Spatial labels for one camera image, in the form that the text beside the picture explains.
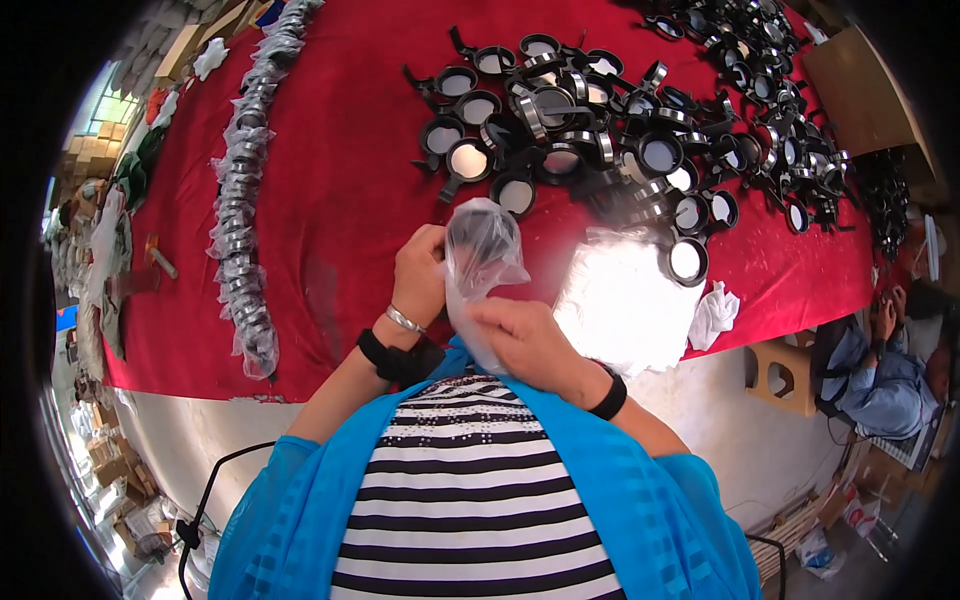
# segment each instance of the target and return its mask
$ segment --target blue shawl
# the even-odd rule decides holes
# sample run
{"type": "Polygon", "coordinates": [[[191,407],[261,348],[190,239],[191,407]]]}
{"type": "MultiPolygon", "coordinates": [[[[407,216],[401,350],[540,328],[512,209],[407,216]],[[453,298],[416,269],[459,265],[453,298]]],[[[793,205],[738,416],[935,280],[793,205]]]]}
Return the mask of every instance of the blue shawl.
{"type": "MultiPolygon", "coordinates": [[[[224,530],[208,597],[325,599],[357,490],[396,406],[463,374],[459,345],[428,381],[358,410],[326,444],[283,436],[224,530]]],[[[580,494],[628,598],[760,598],[756,563],[692,455],[651,459],[616,426],[511,377],[580,494]]]]}

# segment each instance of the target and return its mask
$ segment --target table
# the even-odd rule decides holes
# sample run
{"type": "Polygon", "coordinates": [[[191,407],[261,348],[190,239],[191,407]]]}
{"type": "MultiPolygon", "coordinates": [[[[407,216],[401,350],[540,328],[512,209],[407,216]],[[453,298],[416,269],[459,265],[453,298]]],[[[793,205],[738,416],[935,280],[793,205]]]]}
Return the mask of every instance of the table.
{"type": "MultiPolygon", "coordinates": [[[[803,31],[803,20],[788,12],[803,31]]],[[[637,19],[632,10],[597,0],[331,0],[319,10],[271,109],[276,138],[255,215],[264,295],[279,336],[274,383],[248,379],[241,358],[230,355],[233,326],[218,319],[217,263],[204,253],[217,189],[209,161],[224,153],[229,100],[238,96],[262,34],[247,30],[234,38],[224,64],[183,91],[147,201],[132,219],[134,266],[155,232],[180,279],[165,276],[157,292],[129,298],[127,362],[107,352],[110,383],[171,396],[306,401],[389,302],[396,251],[418,226],[442,224],[452,212],[436,200],[444,177],[428,178],[407,162],[420,157],[418,135],[431,113],[400,65],[424,77],[460,64],[446,34],[453,24],[468,43],[510,47],[534,32],[576,44],[586,28],[585,48],[615,52],[629,81],[664,60],[666,84],[695,99],[712,96],[716,73],[696,56],[696,46],[636,30],[630,24],[637,19]]],[[[796,64],[795,80],[804,73],[799,57],[796,64]]],[[[819,106],[810,88],[804,96],[810,109],[819,106]]],[[[454,204],[486,195],[489,183],[465,185],[454,204]]],[[[708,244],[708,289],[724,280],[741,299],[740,315],[710,351],[824,323],[869,302],[873,259],[864,213],[843,201],[841,223],[857,231],[794,235],[758,191],[735,193],[740,221],[708,244]]],[[[552,303],[574,247],[592,225],[588,209],[572,203],[564,188],[539,185],[537,204],[520,224],[533,281],[494,292],[552,303]]],[[[435,324],[430,333],[441,340],[450,329],[435,324]]]]}

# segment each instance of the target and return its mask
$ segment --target hand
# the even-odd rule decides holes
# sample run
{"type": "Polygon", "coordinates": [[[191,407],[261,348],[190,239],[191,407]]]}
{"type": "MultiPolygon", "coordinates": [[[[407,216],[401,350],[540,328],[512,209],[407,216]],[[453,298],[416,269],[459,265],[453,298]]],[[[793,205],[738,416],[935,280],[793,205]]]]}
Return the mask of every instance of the hand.
{"type": "Polygon", "coordinates": [[[507,371],[590,410],[610,391],[609,374],[577,353],[543,302],[491,298],[467,307],[507,371]]]}
{"type": "Polygon", "coordinates": [[[424,329],[433,323],[446,302],[444,275],[437,268],[444,260],[445,238],[445,228],[424,225],[396,253],[391,304],[424,329]]]}
{"type": "Polygon", "coordinates": [[[897,312],[897,323],[902,324],[906,319],[906,292],[898,285],[891,291],[893,295],[894,310],[897,312]]]}
{"type": "Polygon", "coordinates": [[[874,339],[889,340],[896,325],[897,315],[894,312],[894,302],[892,300],[885,300],[880,306],[880,312],[876,314],[874,339]]]}

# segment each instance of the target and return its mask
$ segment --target wooden stool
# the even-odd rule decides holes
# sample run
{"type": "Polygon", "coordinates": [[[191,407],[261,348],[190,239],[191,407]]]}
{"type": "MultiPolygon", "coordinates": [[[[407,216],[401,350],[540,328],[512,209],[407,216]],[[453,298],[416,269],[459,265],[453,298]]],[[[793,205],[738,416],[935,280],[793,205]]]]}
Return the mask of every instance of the wooden stool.
{"type": "Polygon", "coordinates": [[[756,355],[756,381],[753,386],[747,386],[747,394],[804,417],[816,414],[817,407],[813,403],[815,395],[810,389],[812,348],[805,346],[812,335],[812,331],[798,332],[799,348],[787,344],[783,338],[750,344],[749,348],[756,355]],[[770,366],[774,363],[780,366],[780,376],[786,382],[783,389],[776,393],[770,389],[769,377],[770,366]],[[793,392],[792,397],[784,398],[790,392],[793,392]]]}

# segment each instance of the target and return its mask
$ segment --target striped shirt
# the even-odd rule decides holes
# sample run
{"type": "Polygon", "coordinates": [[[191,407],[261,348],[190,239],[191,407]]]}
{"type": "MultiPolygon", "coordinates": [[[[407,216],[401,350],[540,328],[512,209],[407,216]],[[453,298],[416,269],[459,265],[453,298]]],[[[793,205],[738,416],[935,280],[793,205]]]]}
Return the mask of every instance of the striped shirt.
{"type": "Polygon", "coordinates": [[[542,426],[495,377],[402,401],[368,463],[330,598],[623,598],[542,426]]]}

